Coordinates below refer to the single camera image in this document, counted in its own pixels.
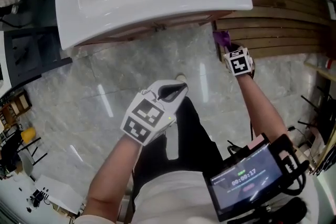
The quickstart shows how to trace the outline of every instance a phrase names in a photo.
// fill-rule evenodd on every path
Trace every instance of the marble floor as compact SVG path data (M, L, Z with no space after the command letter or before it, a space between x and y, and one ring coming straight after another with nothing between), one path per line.
M216 57L211 25L166 30L140 41L74 48L64 52L73 63L43 75L25 88L33 104L21 117L42 137L34 167L70 184L85 196L95 173L122 136L122 118L139 89L183 72L188 96L205 130L228 156L227 140L244 146L250 140L249 118L236 79ZM304 67L307 55L256 61L255 80L287 126L308 120L311 109L300 95L313 93L315 72ZM169 158L177 157L176 126L167 131ZM291 133L294 141L302 139Z

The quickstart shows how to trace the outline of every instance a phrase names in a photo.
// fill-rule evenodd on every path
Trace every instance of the black pants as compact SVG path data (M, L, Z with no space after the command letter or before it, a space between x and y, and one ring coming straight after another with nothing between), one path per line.
M188 97L185 97L177 113L178 159L168 160L167 138L161 135L145 146L134 169L133 200L141 187L163 174L184 170L204 172L209 167L221 165L223 159L215 142L212 142Z

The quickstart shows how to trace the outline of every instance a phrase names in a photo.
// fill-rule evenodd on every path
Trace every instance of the forearm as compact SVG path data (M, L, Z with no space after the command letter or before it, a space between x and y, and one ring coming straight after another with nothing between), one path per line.
M116 221L119 204L124 196L132 169L137 161L140 144L124 135L110 153L91 182L85 215L98 215ZM106 205L109 216L105 215Z
M279 113L255 81L247 74L237 76L237 80L256 135L265 133L273 142L282 134L287 134Z

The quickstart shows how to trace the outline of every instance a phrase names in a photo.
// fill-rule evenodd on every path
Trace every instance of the person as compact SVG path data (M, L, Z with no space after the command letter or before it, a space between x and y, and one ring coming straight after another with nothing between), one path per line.
M185 77L177 80L185 82ZM280 115L248 74L237 76L255 134L265 133L274 142L287 128ZM202 172L222 161L219 150L201 126L188 97L177 113L178 159L168 160L166 137L161 135L143 147L124 135L93 179L83 216L76 224L116 223L119 205L134 169L135 213L132 223L218 223ZM317 193L310 178L301 193L308 212L307 223L317 223ZM276 197L276 204L291 198Z

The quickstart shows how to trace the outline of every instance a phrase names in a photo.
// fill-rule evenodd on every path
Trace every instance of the yellow object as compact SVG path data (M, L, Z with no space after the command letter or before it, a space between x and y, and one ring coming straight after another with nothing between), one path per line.
M21 137L26 144L28 144L35 136L36 130L33 127L30 127L21 133Z

